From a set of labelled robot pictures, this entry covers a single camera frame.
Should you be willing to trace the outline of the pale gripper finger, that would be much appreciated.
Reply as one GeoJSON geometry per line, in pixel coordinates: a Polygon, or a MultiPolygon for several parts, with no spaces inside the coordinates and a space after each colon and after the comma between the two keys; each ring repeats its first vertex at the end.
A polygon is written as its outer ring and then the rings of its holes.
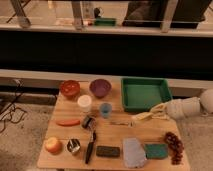
{"type": "Polygon", "coordinates": [[[166,114],[155,114],[152,116],[153,119],[160,119],[160,120],[169,120],[169,116],[166,114]]]}
{"type": "Polygon", "coordinates": [[[162,112],[166,108],[166,103],[160,103],[150,109],[151,112],[162,112]]]}

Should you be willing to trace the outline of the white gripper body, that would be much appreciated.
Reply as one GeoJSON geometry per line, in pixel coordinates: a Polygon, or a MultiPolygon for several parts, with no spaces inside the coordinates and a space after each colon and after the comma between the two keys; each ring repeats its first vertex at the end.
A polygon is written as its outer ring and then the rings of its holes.
{"type": "Polygon", "coordinates": [[[166,107],[167,114],[175,119],[182,119],[184,117],[182,102],[180,99],[171,100],[167,103],[166,107]]]}

